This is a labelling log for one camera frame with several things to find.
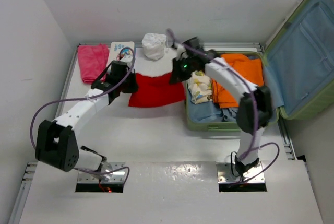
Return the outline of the pink towel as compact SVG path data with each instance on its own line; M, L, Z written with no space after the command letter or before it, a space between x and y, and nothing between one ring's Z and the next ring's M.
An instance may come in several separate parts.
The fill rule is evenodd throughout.
M78 63L81 80L84 84L92 84L106 68L109 49L105 44L80 45L78 47Z

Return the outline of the red cloth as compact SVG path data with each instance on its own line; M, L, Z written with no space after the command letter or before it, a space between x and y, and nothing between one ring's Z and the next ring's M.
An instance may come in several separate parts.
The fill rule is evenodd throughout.
M132 93L128 106L133 108L156 108L185 100L181 82L170 84L172 73L160 76L136 74L138 90Z

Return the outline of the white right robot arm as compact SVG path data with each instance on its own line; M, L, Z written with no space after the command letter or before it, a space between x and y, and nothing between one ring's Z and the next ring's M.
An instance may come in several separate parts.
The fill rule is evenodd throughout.
M176 51L172 60L171 84L186 81L193 72L202 71L237 101L236 123L241 130L241 138L233 171L243 176L259 163L259 140L273 115L270 89L242 77L216 50L204 50L198 37L183 43L173 42L171 47Z

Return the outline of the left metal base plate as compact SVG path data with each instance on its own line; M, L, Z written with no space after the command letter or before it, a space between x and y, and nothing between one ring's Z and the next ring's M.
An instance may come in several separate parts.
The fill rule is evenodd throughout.
M100 173L105 175L93 175L79 172L77 177L78 184L122 184L127 175L126 164L123 162L104 162L100 168Z

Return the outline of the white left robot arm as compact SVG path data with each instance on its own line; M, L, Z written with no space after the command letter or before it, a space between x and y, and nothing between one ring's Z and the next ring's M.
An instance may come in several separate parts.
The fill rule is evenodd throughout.
M95 80L86 96L52 121L44 120L38 128L35 158L64 172L73 169L90 174L105 174L107 158L78 144L82 129L102 109L122 93L137 91L134 63L112 61L101 73L105 81Z

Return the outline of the cartoon print white garment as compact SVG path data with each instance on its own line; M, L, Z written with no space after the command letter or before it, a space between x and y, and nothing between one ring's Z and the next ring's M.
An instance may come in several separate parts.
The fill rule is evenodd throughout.
M212 101L211 79L204 72L192 72L190 79L187 81L187 87L193 104Z

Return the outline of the metal base plate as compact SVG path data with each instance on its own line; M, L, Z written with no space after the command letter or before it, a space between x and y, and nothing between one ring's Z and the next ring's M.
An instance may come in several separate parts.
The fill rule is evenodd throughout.
M230 162L217 163L217 177L219 185L229 185L237 182L245 182L247 179L252 178L246 183L250 184L265 184L265 176L263 173L263 164L260 162L257 166L249 169L247 172L243 173L243 179L237 176L235 170L235 165L231 166Z
M105 175L93 175L79 172L77 177L78 184L122 184L127 175L126 164L123 162L104 162L100 168L100 173Z

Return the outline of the white first aid box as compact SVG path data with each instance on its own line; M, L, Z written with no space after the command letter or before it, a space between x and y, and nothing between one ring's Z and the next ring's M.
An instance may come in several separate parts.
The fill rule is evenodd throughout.
M109 48L109 56L107 64L112 61L120 61L124 55L133 55L135 53L135 44L133 41L128 42L112 42Z

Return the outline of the white plastic bag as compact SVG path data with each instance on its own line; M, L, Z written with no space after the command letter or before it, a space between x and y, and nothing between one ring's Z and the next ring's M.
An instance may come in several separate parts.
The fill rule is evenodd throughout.
M158 33L146 33L141 41L144 55L153 61L164 57L167 36Z

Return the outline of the blue denim garment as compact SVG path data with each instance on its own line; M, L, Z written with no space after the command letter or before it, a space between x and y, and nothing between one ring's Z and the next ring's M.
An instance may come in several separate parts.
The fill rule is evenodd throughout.
M222 117L226 122L236 122L238 108L224 108L222 109Z

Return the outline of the green suitcase blue lining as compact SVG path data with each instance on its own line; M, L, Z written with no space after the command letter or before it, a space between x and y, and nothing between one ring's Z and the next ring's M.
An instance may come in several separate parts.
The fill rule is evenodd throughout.
M262 55L279 117L304 120L333 104L333 0L302 0Z

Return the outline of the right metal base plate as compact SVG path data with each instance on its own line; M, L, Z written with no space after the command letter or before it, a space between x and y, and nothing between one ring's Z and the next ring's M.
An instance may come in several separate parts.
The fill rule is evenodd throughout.
M229 185L237 182L245 182L247 179L252 178L246 183L250 184L265 184L265 176L263 173L263 164L260 162L257 166L249 169L247 172L243 173L243 179L237 176L235 170L235 165L231 166L230 162L217 163L217 177L219 185Z

